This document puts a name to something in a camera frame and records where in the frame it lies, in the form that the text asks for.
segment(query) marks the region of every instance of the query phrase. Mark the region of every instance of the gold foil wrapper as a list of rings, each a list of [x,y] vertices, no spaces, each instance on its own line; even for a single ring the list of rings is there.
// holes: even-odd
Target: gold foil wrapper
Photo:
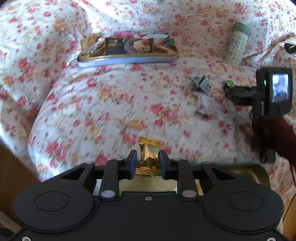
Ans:
[[[160,140],[139,137],[138,144],[141,149],[141,160],[136,167],[135,174],[149,177],[162,177],[158,159]]]

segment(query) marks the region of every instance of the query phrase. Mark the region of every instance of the black cable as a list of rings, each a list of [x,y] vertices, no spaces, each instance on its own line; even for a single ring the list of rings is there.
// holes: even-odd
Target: black cable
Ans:
[[[291,170],[291,173],[292,173],[292,177],[293,177],[294,185],[295,185],[295,187],[296,187],[296,181],[295,181],[295,177],[294,177],[294,174],[293,174],[292,165],[291,165],[290,162],[289,162],[289,164],[290,164],[290,170]],[[287,208],[287,211],[286,211],[285,216],[284,216],[284,218],[283,218],[283,222],[284,222],[284,220],[285,220],[285,217],[286,217],[286,215],[287,215],[287,213],[288,213],[288,211],[289,211],[289,208],[290,208],[290,206],[291,206],[291,204],[292,204],[292,202],[293,202],[295,196],[296,196],[296,193],[295,193],[294,196],[292,197],[292,200],[291,200],[291,202],[290,202],[290,204],[289,204],[289,207]]]

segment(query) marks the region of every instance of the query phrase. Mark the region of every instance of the camera screen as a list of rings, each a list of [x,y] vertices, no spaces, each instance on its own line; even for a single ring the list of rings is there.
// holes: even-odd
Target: camera screen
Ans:
[[[289,98],[289,79],[288,74],[272,75],[272,102],[278,103]]]

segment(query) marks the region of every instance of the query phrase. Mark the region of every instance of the black strap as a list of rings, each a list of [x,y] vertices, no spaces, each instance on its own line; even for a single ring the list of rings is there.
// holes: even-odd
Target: black strap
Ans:
[[[294,44],[285,43],[284,48],[288,53],[295,53],[296,52],[296,45],[294,45]]]

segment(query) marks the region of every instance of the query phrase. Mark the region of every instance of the black robotic gripper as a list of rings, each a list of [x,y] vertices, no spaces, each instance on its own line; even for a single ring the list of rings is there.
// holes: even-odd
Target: black robotic gripper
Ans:
[[[264,186],[210,162],[200,166],[159,152],[162,177],[178,192],[123,192],[137,152],[104,166],[85,162],[22,192],[14,209],[22,229],[11,240],[31,241],[267,241],[286,240],[276,231],[281,198]],[[102,179],[99,195],[93,195]],[[195,179],[204,195],[199,196]]]

